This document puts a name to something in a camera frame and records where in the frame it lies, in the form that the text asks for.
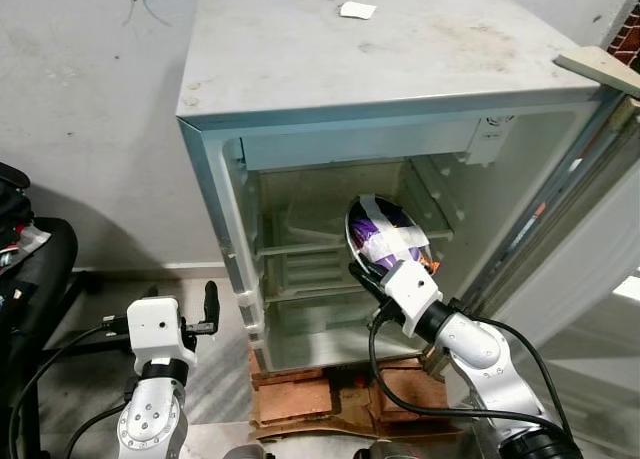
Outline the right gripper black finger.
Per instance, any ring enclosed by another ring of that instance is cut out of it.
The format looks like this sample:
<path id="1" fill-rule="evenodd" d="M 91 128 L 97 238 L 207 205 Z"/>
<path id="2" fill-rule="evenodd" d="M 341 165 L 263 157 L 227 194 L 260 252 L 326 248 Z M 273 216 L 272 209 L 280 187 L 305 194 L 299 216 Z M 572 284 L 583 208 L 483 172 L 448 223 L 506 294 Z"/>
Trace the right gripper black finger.
<path id="1" fill-rule="evenodd" d="M 367 215 L 362 206 L 349 206 L 344 215 L 344 238 L 353 257 L 353 262 L 361 270 L 366 270 L 362 247 L 366 243 Z"/>

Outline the silver fridge door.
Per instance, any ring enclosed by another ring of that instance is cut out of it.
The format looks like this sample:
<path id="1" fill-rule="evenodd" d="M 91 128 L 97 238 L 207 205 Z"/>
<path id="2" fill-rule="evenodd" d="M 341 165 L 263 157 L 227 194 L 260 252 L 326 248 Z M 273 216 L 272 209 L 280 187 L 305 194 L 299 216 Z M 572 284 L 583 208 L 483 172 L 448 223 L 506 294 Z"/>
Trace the silver fridge door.
<path id="1" fill-rule="evenodd" d="M 588 326 L 589 314 L 639 266 L 639 102 L 616 87 L 504 236 L 471 311 L 535 345 Z"/>

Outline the purple taped snack packet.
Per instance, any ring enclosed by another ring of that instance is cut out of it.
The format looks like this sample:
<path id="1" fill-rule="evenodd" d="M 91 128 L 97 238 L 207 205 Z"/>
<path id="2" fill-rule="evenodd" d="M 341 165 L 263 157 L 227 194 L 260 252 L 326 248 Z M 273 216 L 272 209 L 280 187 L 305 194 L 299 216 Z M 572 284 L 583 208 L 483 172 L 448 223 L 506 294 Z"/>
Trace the purple taped snack packet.
<path id="1" fill-rule="evenodd" d="M 417 261 L 430 273 L 439 268 L 433 245 L 406 208 L 376 194 L 358 195 L 349 206 L 362 206 L 367 215 L 366 243 L 362 247 L 366 272 L 381 280 L 399 261 Z"/>

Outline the white paper scrap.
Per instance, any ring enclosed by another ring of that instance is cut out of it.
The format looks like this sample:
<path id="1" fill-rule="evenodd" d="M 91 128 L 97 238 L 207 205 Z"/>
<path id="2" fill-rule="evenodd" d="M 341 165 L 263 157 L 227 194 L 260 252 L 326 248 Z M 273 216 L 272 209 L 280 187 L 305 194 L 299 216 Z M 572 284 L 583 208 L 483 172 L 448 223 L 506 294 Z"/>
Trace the white paper scrap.
<path id="1" fill-rule="evenodd" d="M 347 1 L 338 8 L 340 17 L 351 17 L 351 19 L 369 20 L 375 14 L 378 7 L 375 5 L 365 5 L 365 3 Z"/>

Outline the white freezer compartment flap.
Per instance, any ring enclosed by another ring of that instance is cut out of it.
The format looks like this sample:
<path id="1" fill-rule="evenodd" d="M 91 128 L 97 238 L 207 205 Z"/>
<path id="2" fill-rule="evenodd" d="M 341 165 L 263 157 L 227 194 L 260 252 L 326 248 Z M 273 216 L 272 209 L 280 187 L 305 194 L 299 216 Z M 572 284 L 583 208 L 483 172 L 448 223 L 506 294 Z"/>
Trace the white freezer compartment flap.
<path id="1" fill-rule="evenodd" d="M 393 127 L 243 136 L 250 170 L 289 168 L 356 159 L 385 159 L 466 151 L 476 120 L 424 122 Z"/>

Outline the brick and wood platform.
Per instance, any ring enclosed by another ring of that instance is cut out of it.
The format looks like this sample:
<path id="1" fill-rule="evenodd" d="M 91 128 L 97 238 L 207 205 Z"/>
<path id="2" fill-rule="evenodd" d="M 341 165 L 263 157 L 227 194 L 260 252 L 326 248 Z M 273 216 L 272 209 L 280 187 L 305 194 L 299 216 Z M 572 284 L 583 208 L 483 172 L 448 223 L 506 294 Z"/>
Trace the brick and wood platform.
<path id="1" fill-rule="evenodd" d="M 367 366 L 268 373 L 251 357 L 250 375 L 250 440 L 344 433 L 362 439 L 440 442 L 462 433 L 451 419 L 413 414 L 390 403 Z"/>

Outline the white fridge thermostat housing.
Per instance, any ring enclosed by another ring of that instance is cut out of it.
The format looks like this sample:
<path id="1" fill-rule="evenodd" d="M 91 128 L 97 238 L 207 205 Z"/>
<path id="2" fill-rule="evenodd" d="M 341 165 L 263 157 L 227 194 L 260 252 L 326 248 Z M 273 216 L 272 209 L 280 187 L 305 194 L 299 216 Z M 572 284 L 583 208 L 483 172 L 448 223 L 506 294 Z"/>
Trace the white fridge thermostat housing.
<path id="1" fill-rule="evenodd" d="M 497 159 L 515 121 L 515 116 L 485 117 L 477 121 L 466 151 L 466 165 L 489 165 Z"/>

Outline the beige fridge hinge cover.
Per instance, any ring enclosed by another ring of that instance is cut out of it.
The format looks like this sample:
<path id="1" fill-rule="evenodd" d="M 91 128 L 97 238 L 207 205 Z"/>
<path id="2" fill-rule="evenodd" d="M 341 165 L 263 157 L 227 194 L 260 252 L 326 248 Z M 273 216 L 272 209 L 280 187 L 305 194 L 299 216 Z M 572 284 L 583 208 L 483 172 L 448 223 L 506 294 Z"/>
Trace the beige fridge hinge cover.
<path id="1" fill-rule="evenodd" d="M 636 99 L 640 98 L 639 72 L 630 69 L 616 57 L 608 55 L 602 48 L 589 46 L 567 49 L 559 53 L 553 62 L 584 78 L 598 81 Z"/>

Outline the silver mini fridge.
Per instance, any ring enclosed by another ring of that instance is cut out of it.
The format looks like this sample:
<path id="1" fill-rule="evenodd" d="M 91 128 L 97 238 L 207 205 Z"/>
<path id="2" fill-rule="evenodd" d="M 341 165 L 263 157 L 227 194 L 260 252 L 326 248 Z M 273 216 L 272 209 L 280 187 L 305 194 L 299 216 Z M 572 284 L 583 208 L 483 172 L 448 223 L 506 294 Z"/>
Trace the silver mini fridge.
<path id="1" fill-rule="evenodd" d="M 340 17 L 342 3 L 378 7 Z M 374 299 L 265 303 L 280 289 L 356 284 L 349 249 L 262 255 L 268 235 L 344 239 L 362 194 L 406 208 L 433 245 L 457 307 L 593 116 L 605 87 L 553 62 L 573 48 L 512 0 L 198 0 L 175 119 L 262 371 L 367 357 Z M 243 136 L 319 133 L 515 116 L 489 165 L 466 151 L 250 170 Z"/>

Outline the black chair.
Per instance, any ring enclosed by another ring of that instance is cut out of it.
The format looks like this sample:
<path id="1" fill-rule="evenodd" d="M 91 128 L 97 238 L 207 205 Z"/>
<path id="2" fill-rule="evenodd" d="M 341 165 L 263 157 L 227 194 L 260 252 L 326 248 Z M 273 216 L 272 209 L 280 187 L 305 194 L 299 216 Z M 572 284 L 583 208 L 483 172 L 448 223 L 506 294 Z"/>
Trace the black chair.
<path id="1" fill-rule="evenodd" d="M 86 290 L 100 286 L 92 273 L 73 271 L 76 231 L 64 218 L 38 217 L 27 190 L 27 174 L 0 162 L 0 459 L 10 453 L 19 432 L 38 437 L 38 408 L 26 426 L 14 426 L 28 401 L 20 390 L 49 354 L 45 346 Z"/>

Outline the grey robot right leg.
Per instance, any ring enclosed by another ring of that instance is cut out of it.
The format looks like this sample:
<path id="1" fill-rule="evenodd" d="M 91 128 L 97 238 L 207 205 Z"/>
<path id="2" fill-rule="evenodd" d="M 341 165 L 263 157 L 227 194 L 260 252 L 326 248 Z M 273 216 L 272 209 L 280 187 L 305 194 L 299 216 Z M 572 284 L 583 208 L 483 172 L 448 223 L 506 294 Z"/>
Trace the grey robot right leg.
<path id="1" fill-rule="evenodd" d="M 422 459 L 422 455 L 411 442 L 378 440 L 358 450 L 353 459 Z"/>

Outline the clear fridge crisper cover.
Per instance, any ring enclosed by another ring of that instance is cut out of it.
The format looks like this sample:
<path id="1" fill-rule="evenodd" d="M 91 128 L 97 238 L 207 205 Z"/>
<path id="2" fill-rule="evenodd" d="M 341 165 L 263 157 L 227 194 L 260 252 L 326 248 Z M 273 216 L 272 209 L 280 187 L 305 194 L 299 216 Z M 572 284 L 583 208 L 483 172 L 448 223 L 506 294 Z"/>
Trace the clear fridge crisper cover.
<path id="1" fill-rule="evenodd" d="M 339 296 L 355 294 L 362 296 L 365 300 L 371 300 L 372 294 L 366 287 L 358 284 L 358 282 L 347 282 L 347 284 L 339 284 L 335 287 L 319 287 L 319 289 L 280 289 L 275 293 L 266 293 L 264 295 L 265 303 L 293 302 L 293 300 L 324 298 L 324 296 Z"/>

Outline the clear fridge shelf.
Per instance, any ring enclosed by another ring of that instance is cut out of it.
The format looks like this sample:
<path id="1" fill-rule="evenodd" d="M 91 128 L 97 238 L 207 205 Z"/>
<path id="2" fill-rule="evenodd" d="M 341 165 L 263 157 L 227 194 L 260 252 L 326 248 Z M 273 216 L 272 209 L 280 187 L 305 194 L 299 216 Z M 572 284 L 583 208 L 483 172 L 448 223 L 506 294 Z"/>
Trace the clear fridge shelf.
<path id="1" fill-rule="evenodd" d="M 430 240 L 431 244 L 436 244 L 438 241 L 448 241 L 454 236 L 452 230 L 436 230 L 426 231 L 426 236 Z M 253 254 L 256 257 L 262 257 L 262 255 L 275 255 L 275 254 L 289 254 L 289 253 L 302 253 L 302 252 L 320 252 L 320 250 L 339 249 L 346 250 L 348 245 L 346 240 L 339 241 L 287 241 L 285 239 L 278 240 L 273 235 L 268 235 L 268 241 L 261 247 L 253 249 Z"/>

